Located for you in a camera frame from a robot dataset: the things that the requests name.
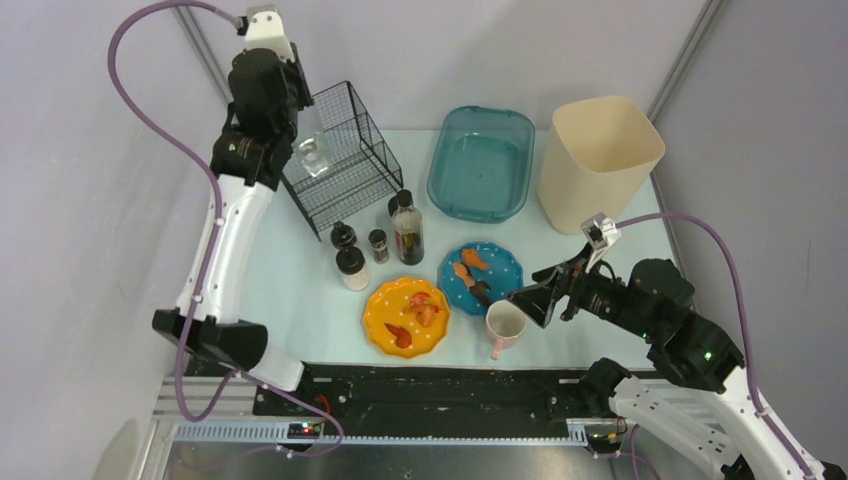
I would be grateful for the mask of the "dark sauce bottle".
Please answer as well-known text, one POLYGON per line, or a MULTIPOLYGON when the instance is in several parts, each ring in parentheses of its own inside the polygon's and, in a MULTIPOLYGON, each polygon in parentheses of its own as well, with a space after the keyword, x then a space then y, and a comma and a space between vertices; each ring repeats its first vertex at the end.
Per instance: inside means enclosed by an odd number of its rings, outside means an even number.
POLYGON ((414 206, 412 193, 400 190, 393 198, 391 220, 399 259, 405 265, 417 265, 424 257, 423 218, 414 206))

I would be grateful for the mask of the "white spice jar black lid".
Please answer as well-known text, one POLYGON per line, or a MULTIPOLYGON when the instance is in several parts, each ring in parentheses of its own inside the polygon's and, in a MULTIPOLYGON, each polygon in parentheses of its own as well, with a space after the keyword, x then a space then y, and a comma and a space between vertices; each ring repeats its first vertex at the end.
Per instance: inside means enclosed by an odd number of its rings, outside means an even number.
POLYGON ((370 273, 364 254, 358 247, 340 249, 335 257, 342 282, 351 291, 362 291, 370 284, 370 273))

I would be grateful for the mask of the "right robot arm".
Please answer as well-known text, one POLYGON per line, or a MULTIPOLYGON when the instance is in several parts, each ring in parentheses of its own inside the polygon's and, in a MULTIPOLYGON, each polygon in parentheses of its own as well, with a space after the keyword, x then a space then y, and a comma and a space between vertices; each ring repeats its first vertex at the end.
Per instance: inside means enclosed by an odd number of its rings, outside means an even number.
POLYGON ((670 405, 609 358, 594 362, 579 380, 593 413, 634 421, 712 479, 846 478, 836 464, 808 453, 792 456, 799 442, 781 421, 757 411, 743 353, 724 329, 690 308, 694 289, 671 261, 642 260, 628 282, 587 269, 577 258, 532 278, 533 285, 507 299, 535 323, 546 327, 566 297, 562 320, 585 311, 642 338, 656 372, 698 398, 717 423, 709 426, 670 405))

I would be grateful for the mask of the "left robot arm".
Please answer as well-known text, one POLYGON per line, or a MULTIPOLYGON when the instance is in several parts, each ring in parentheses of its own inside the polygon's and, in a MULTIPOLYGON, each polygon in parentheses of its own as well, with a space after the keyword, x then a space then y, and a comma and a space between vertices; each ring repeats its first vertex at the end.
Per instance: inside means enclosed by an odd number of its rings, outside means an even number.
POLYGON ((269 47, 239 53, 228 84, 233 99, 210 162, 221 193, 211 195, 203 229, 204 236, 218 231, 213 252, 199 246, 175 307, 156 311, 152 328, 178 343, 188 326, 190 353, 293 391, 303 363, 275 347, 265 325, 242 319, 240 303, 258 227, 292 156, 298 114, 313 99, 299 56, 269 47))

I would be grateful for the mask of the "small black cap bottle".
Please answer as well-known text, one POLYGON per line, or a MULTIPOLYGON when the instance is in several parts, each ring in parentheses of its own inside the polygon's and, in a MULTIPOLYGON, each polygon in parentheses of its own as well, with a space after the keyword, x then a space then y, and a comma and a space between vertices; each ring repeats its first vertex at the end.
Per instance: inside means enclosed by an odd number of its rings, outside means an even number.
POLYGON ((336 221, 330 232, 331 245, 339 250, 358 248, 358 236, 353 227, 343 221, 336 221))

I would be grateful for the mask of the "glass bottle gold pump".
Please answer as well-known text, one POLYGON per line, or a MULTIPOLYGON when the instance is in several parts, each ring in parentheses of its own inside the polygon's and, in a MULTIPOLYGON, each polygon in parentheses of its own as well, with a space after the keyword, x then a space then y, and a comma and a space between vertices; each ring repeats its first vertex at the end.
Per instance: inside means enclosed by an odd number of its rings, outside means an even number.
POLYGON ((315 107, 306 108, 299 116, 295 153, 312 178, 320 177, 330 168, 330 149, 315 107))

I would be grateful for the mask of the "pink white mug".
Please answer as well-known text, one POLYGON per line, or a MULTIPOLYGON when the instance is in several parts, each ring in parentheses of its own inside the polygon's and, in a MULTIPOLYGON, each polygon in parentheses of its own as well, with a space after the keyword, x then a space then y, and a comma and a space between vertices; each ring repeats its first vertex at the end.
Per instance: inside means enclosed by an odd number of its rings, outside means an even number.
POLYGON ((485 316, 487 339, 492 344, 490 358, 498 360, 501 354, 518 343, 525 332, 528 317, 507 300, 494 302, 485 316))

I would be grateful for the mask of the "small pepper shaker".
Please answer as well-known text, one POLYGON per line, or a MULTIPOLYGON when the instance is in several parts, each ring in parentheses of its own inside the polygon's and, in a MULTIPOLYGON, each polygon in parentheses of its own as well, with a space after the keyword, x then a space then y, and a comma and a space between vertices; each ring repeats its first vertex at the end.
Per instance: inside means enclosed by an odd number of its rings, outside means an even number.
POLYGON ((386 263, 390 258, 386 232, 379 228, 372 230, 368 235, 368 242, 374 261, 377 264, 386 263))

